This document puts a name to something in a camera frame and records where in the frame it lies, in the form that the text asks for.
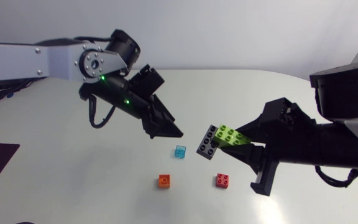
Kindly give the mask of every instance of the transparent blue lego brick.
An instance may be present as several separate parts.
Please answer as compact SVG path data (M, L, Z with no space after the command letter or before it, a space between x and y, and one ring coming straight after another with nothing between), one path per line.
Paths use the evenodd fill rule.
M183 159L185 157L186 146L177 146L175 149L175 157Z

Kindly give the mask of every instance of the cable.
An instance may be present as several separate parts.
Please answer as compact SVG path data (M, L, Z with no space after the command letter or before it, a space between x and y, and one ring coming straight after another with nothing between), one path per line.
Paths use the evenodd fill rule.
M99 42L109 42L112 41L111 37L108 38L100 38L100 37L75 37L75 40L88 40L90 42L95 42L95 41L99 41Z
M342 181L326 175L323 171L321 171L320 166L315 166L315 168L317 174L322 178L322 180L333 187L347 187L358 177L358 169L351 169L349 175L347 176L347 180Z
M11 94L11 93L14 93L14 92L17 92L17 91L20 91L22 89L25 89L29 86L31 86L31 84L33 84L34 82L38 81L38 80L42 80L46 77L43 77L43 78L29 78L27 79L26 81L24 81L23 83L15 86L15 87L11 87L11 88L8 88L6 90L1 90L0 91L0 100L2 100L3 98L5 98L7 95Z
M94 128L101 128L103 127L111 118L111 115L113 114L114 110L116 109L116 106L112 106L107 116L103 119L102 122L99 124L94 123L94 116L96 114L96 97L94 95L91 95L89 98L89 121Z

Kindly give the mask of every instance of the red lego brick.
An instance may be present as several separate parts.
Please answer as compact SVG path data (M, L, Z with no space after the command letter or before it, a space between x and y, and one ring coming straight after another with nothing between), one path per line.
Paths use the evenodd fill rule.
M224 174L217 174L216 176L216 186L227 188L229 186L229 176Z
M159 188L169 188L170 187L170 175L161 174L158 178L158 187Z

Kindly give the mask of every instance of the white wall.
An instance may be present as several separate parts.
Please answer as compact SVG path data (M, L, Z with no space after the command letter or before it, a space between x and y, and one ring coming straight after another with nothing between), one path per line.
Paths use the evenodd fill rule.
M250 68L308 78L358 52L358 0L0 0L0 41L107 37L140 45L135 68Z

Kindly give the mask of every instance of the table surface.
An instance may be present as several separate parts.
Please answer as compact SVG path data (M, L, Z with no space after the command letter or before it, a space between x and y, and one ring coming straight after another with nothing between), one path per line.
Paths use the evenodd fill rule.
M270 197L251 168L218 150L196 153L210 124L238 128L281 97L317 122L314 90L299 78L256 70L160 70L156 94L182 138L150 139L120 110L101 129L88 121L80 83L48 78L0 102L0 142L21 147L0 174L0 223L358 223L358 179L325 184L314 167L279 164ZM98 103L96 121L110 108ZM184 159L173 156L186 146ZM345 179L349 170L324 168ZM229 187L214 186L217 173ZM171 187L159 189L159 174Z

